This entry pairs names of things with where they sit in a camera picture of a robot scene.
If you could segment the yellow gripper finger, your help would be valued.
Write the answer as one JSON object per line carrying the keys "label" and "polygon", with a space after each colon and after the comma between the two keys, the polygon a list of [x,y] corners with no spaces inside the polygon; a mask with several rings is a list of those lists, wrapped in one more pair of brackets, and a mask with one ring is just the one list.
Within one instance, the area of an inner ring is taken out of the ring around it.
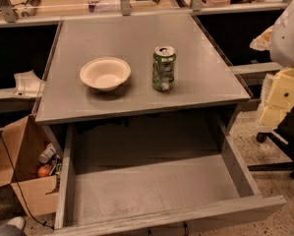
{"label": "yellow gripper finger", "polygon": [[276,128],[294,107],[294,68],[266,74],[258,107],[258,127]]}
{"label": "yellow gripper finger", "polygon": [[250,47],[254,50],[258,51],[266,51],[269,50],[271,47],[270,44],[270,36],[272,33],[273,27],[267,28],[263,31],[259,36],[254,38],[250,43]]}

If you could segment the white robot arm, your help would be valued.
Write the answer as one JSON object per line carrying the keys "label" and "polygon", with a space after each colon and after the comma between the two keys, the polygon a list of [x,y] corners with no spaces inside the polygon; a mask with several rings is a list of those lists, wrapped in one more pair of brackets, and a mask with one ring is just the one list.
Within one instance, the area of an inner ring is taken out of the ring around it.
{"label": "white robot arm", "polygon": [[268,50],[270,60],[281,66],[275,75],[265,76],[258,107],[258,131],[268,133],[294,107],[294,0],[273,26],[252,40],[250,47]]}

